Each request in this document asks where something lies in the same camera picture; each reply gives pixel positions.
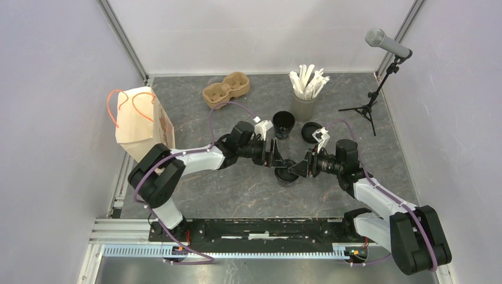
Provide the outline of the black plastic cup lid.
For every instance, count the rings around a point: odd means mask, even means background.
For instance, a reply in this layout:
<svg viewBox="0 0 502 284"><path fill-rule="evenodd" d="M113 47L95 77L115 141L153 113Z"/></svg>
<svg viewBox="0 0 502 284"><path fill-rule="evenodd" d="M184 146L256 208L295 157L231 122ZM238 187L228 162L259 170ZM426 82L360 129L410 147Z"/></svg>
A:
<svg viewBox="0 0 502 284"><path fill-rule="evenodd" d="M282 177L283 179L286 179L286 178L293 178L294 176L296 175L293 175L293 174L290 174L288 172L288 169L293 166L295 164L295 162L293 160L290 160L289 162L289 167L288 168L275 168L274 170L274 175L275 177L276 176L280 176Z"/></svg>

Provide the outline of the black coffee cup white lettering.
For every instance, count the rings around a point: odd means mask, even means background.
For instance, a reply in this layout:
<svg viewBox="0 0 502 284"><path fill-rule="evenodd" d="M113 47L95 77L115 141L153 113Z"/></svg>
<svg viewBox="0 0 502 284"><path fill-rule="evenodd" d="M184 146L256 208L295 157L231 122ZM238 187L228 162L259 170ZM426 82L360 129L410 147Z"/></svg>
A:
<svg viewBox="0 0 502 284"><path fill-rule="evenodd" d="M274 114L272 124L275 137L283 140L288 138L295 125L295 117L288 111L279 111Z"/></svg>

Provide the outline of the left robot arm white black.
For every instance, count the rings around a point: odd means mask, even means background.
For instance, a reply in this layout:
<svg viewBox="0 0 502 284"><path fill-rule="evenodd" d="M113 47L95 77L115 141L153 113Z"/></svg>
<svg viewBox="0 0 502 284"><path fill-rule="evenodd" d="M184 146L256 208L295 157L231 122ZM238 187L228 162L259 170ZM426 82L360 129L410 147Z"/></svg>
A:
<svg viewBox="0 0 502 284"><path fill-rule="evenodd" d="M279 153L277 140L266 141L270 121L257 125L240 121L215 143L195 149L169 149L154 145L129 173L127 181L135 189L135 199L163 223L163 233L172 241L186 233L184 216L172 195L182 177L206 170L221 170L239 158L251 159L255 165L286 169L287 161Z"/></svg>

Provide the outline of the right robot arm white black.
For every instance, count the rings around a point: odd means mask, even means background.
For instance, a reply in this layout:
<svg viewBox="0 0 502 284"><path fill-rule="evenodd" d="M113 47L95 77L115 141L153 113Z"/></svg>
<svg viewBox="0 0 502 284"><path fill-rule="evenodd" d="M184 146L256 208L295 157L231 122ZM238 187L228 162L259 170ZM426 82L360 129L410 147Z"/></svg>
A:
<svg viewBox="0 0 502 284"><path fill-rule="evenodd" d="M363 167L358 144L350 139L336 143L329 154L317 146L288 172L304 178L320 173L335 175L340 188L364 208L344 215L342 234L349 241L367 237L388 250L405 275L436 270L452 261L452 252L436 210L407 202L382 186Z"/></svg>

